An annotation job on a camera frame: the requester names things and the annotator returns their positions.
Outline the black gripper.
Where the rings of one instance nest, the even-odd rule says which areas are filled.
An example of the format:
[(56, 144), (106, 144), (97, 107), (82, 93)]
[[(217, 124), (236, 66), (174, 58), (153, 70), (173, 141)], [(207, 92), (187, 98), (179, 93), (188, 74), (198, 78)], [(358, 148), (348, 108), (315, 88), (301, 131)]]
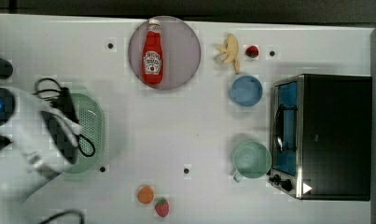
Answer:
[(40, 115), (54, 146), (69, 163), (75, 164), (80, 126), (70, 91), (61, 88), (60, 95), (50, 101), (49, 110), (42, 110)]

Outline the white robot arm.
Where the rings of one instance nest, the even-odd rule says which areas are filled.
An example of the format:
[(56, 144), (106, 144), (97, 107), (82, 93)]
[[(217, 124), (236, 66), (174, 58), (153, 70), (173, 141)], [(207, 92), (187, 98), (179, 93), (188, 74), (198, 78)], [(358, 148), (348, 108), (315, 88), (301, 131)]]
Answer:
[(63, 112), (38, 96), (0, 86), (0, 202), (23, 202), (77, 162), (81, 127), (70, 98)]

